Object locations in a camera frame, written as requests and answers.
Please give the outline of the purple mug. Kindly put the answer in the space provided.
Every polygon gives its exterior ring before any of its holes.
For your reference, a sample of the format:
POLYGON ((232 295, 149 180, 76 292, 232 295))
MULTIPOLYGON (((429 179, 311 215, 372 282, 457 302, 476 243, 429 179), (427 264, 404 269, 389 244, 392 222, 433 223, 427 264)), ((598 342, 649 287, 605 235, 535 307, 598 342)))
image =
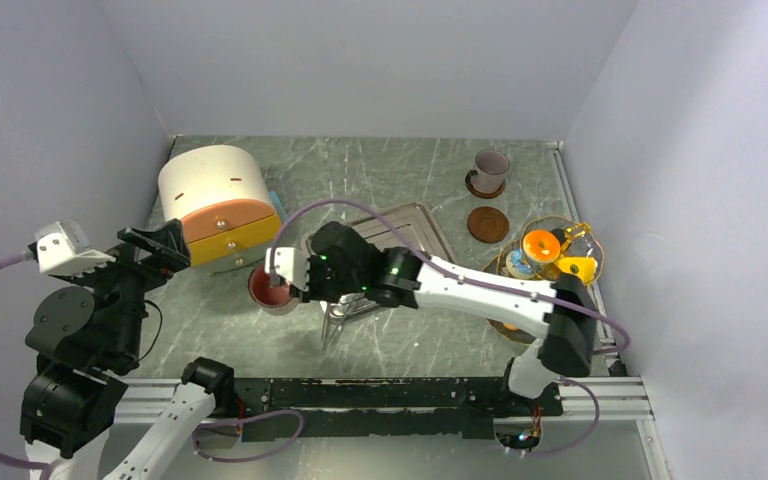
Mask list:
POLYGON ((476 154, 471 169, 478 169, 491 175, 504 175, 506 179, 510 165, 509 158, 502 152, 485 149, 476 154))

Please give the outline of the yellow cake piece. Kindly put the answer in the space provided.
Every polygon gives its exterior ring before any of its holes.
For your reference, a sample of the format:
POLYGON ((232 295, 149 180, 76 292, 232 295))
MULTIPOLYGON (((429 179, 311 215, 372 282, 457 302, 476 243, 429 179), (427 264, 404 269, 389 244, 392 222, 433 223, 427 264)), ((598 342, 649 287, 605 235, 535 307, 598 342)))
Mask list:
POLYGON ((599 262, 593 257, 564 256, 554 265, 562 272, 576 276, 584 284, 594 281, 599 273, 599 262))

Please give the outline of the small glass plate gold rim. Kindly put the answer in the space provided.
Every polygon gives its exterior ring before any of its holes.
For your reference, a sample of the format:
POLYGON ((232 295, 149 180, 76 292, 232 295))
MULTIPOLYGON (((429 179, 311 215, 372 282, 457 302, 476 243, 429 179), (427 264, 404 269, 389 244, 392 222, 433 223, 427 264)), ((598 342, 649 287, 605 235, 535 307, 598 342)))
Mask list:
MULTIPOLYGON (((497 275, 513 278, 509 275, 505 267, 506 256, 513 250, 522 250, 522 240, 524 235, 529 231, 538 229, 551 231, 560 241, 561 254, 558 258, 564 256, 593 257, 599 262, 599 273, 594 281, 589 284, 584 284, 580 280, 585 286, 589 286, 599 279, 604 264, 604 253, 601 245, 593 235, 590 225, 585 222, 573 221, 561 216, 546 216, 530 221, 524 227, 523 233, 516 240, 503 247, 496 257, 496 259, 499 260, 499 267, 501 269, 500 273, 497 275)), ((561 274, 567 274, 562 273, 554 265, 555 261, 553 263, 541 265, 530 261, 525 254, 524 258, 535 273, 535 277, 531 280, 557 281, 561 274)))

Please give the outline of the orange donut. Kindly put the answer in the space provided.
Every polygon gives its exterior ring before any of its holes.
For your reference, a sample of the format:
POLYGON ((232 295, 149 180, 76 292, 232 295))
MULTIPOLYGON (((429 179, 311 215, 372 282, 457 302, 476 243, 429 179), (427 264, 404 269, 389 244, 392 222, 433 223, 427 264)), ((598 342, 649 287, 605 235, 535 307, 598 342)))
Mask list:
POLYGON ((532 230, 524 235, 522 250, 530 261, 544 265, 557 260, 561 254, 561 243, 551 231, 532 230))

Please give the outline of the metal tongs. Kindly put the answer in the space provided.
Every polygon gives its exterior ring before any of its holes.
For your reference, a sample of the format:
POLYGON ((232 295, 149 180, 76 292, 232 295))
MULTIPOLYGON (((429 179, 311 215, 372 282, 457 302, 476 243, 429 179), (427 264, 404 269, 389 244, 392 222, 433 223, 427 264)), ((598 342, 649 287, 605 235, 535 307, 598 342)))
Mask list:
POLYGON ((336 303, 321 302, 323 321, 320 333, 321 347, 325 351, 350 323, 376 309, 376 304, 362 294, 342 296, 336 303))

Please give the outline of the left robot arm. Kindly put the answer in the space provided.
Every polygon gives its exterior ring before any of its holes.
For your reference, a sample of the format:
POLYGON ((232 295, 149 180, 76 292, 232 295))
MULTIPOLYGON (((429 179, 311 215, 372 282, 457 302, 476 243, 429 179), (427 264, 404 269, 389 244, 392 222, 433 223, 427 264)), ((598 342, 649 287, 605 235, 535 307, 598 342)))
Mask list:
POLYGON ((74 220, 36 233, 29 250, 43 275, 64 282, 37 307, 26 345, 37 355, 20 432, 36 479, 92 479, 124 376, 141 361, 148 292, 191 264, 182 223, 125 228, 118 244, 91 246, 74 220))

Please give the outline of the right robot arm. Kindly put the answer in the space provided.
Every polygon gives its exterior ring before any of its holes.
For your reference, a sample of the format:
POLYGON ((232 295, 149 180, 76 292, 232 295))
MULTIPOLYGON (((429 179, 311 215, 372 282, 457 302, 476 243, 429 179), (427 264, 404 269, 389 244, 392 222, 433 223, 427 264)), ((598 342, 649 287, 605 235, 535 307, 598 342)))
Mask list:
POLYGON ((529 334, 530 346, 511 361, 499 389, 510 413, 525 413, 557 379, 591 373, 597 312, 575 275, 554 281, 493 275, 405 246, 381 249, 338 222, 316 231, 310 248, 280 249, 272 268, 303 302, 360 294, 386 308, 447 309, 529 334))

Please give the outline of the blue sprinkled donut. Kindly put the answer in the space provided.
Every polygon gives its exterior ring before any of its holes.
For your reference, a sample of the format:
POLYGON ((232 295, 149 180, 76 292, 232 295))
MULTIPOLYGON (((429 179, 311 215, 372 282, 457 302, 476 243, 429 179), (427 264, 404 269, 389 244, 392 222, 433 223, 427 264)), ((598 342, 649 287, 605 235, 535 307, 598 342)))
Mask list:
POLYGON ((535 277, 534 270, 524 258, 523 251, 516 249, 505 258, 505 267, 509 275, 521 280, 531 280, 535 277))

